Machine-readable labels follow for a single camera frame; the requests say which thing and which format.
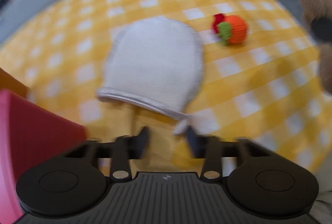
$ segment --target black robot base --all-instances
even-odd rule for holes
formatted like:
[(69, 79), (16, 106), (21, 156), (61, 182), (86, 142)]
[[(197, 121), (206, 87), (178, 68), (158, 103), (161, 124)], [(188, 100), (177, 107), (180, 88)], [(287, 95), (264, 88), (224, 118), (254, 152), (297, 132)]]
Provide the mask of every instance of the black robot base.
[[(149, 129), (113, 143), (86, 141), (25, 172), (16, 192), (25, 215), (17, 224), (314, 224), (308, 212), (318, 182), (306, 169), (247, 139), (219, 141), (185, 135), (197, 173), (139, 172), (132, 178), (129, 159), (140, 159)], [(237, 168), (222, 175), (222, 158)], [(98, 158), (111, 158), (110, 176)]]

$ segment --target orange knitted ball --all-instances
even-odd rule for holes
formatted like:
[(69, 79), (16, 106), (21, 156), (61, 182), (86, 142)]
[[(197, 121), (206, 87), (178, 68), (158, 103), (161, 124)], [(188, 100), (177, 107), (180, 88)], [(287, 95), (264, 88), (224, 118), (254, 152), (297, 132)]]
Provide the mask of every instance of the orange knitted ball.
[(230, 15), (225, 17), (224, 22), (228, 22), (232, 26), (231, 38), (228, 39), (229, 44), (239, 44), (246, 39), (248, 26), (243, 19)]

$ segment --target orange box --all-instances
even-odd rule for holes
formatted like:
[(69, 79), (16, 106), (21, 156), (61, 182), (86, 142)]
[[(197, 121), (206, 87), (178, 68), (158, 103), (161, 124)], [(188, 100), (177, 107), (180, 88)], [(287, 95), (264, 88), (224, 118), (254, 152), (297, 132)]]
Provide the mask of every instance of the orange box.
[(8, 89), (23, 98), (27, 98), (28, 88), (13, 76), (0, 69), (0, 91), (2, 89)]

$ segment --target plush toy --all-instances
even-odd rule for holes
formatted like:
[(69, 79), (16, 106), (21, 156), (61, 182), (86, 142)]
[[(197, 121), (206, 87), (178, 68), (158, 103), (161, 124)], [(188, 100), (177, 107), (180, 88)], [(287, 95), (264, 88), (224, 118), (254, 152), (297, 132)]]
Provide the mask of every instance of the plush toy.
[(215, 15), (212, 27), (224, 45), (242, 43), (247, 37), (247, 24), (236, 15), (225, 16), (218, 13)]
[(299, 0), (303, 19), (321, 43), (318, 44), (319, 76), (323, 87), (332, 93), (332, 0)]

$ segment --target logo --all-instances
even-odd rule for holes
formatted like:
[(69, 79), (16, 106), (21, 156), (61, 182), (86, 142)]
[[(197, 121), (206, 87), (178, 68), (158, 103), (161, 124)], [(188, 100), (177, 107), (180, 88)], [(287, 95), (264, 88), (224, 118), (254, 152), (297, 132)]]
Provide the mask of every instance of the logo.
[(168, 181), (168, 180), (172, 179), (172, 177), (170, 175), (166, 174), (163, 176), (163, 179)]

